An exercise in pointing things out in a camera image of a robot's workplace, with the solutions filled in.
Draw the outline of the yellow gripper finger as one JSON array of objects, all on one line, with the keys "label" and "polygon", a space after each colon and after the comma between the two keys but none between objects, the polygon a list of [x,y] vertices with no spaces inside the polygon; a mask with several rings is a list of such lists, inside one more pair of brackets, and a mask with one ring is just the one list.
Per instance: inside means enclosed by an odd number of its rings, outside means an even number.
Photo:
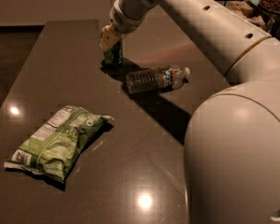
[{"label": "yellow gripper finger", "polygon": [[101,32],[100,48],[107,52],[121,40],[121,33],[114,24],[106,25]]}]

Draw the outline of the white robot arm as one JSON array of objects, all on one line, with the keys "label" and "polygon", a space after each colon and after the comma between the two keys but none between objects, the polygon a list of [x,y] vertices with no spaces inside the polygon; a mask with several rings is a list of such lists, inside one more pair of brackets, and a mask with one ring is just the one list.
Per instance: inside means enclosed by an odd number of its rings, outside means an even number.
[{"label": "white robot arm", "polygon": [[280,41],[214,0],[116,0],[102,49],[154,6],[230,83],[189,121],[187,224],[280,224]]}]

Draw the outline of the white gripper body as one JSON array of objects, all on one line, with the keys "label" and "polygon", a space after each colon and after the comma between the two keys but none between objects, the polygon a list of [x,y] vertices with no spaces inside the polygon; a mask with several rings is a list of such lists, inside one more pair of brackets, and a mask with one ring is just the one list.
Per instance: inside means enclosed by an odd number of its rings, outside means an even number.
[{"label": "white gripper body", "polygon": [[120,7],[119,0],[114,2],[109,17],[112,24],[121,34],[129,34],[134,32],[142,23],[146,12],[140,12],[137,18],[127,15]]}]

